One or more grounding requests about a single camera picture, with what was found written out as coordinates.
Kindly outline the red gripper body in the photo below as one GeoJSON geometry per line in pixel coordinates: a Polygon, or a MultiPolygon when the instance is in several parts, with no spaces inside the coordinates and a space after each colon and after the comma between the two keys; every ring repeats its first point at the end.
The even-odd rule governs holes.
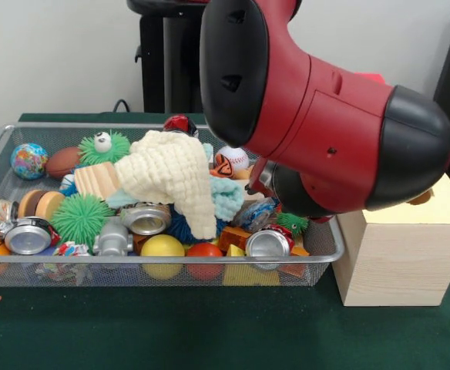
{"type": "Polygon", "coordinates": [[[260,175],[263,173],[265,166],[266,160],[262,157],[260,157],[253,165],[252,170],[250,171],[248,184],[245,186],[245,191],[247,191],[249,195],[264,193],[264,185],[260,182],[260,175]]]}

